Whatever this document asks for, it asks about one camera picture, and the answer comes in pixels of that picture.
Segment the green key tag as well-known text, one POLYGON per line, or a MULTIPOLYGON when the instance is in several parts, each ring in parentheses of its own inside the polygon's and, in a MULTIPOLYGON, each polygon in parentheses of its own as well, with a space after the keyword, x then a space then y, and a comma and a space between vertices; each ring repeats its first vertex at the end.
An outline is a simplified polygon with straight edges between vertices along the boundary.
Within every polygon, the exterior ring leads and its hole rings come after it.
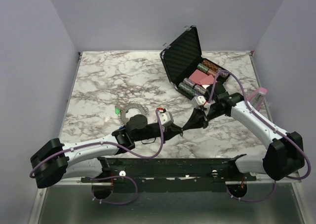
POLYGON ((115 113, 116 113, 117 115, 120 114, 120 109, 117 108, 117 107, 115 107, 115 113))

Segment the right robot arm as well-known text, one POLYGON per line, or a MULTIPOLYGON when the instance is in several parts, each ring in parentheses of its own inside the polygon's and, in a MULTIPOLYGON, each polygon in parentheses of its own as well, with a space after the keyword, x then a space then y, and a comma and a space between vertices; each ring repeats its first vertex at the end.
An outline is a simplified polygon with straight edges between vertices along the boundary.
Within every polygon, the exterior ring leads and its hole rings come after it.
POLYGON ((281 180, 304 167, 303 140, 297 132, 288 133, 279 128, 246 104, 243 95, 229 94, 221 83, 209 86, 207 93, 215 102, 207 105, 204 98, 194 97, 193 112, 182 130, 205 129, 209 121, 226 115, 242 123, 267 150, 264 156, 242 154, 231 159, 227 168, 230 179, 239 180, 245 173, 259 173, 281 180))

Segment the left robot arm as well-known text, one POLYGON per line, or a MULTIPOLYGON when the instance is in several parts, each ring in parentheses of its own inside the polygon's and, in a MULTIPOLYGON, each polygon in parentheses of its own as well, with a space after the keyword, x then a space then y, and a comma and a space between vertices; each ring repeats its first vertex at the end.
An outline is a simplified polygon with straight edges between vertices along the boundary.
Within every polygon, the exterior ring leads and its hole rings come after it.
POLYGON ((59 138, 51 139, 31 158, 30 178, 35 179, 38 188, 50 187, 62 179, 74 177, 95 178, 104 182, 109 178, 109 169, 103 165, 95 168, 90 164, 79 166, 103 156, 130 153, 138 158, 153 159, 162 151, 145 156, 134 152, 135 142, 160 138, 160 143, 182 134, 181 127, 173 123, 169 112, 158 111, 157 122, 148 124, 147 118, 138 114, 129 119, 123 127, 110 135, 77 143, 62 143, 59 138))

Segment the pink card deck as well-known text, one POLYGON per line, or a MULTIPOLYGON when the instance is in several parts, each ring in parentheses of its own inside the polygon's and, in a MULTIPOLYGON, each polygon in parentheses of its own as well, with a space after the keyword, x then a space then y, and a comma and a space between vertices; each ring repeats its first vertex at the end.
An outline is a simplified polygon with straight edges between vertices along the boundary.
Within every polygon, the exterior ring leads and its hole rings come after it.
POLYGON ((202 86, 204 89, 215 84, 217 81, 212 75, 207 75, 206 73, 196 69, 190 76, 189 79, 194 83, 202 86))

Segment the black poker chip case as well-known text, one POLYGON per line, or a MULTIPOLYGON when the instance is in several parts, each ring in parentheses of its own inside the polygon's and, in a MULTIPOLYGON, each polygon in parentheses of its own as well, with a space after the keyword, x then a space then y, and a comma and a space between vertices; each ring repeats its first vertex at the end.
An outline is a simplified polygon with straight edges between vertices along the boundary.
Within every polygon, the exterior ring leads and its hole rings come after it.
POLYGON ((213 83, 204 88, 201 79, 193 80, 193 76, 204 73, 214 76, 224 70, 215 62, 203 58, 198 31, 196 26, 187 27, 178 38, 169 44, 161 53, 160 58, 166 71, 169 82, 183 96, 192 99, 203 95, 209 99, 213 83))

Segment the pink holder block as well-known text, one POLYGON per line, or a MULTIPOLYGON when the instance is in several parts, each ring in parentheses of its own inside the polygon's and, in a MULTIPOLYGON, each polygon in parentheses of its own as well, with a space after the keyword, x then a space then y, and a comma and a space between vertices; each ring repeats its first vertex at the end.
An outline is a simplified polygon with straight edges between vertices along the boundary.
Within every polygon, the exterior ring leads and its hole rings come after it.
POLYGON ((258 89, 254 90, 248 97, 247 101, 257 110, 260 110, 261 105, 264 102, 264 98, 267 94, 268 90, 259 87, 258 89))

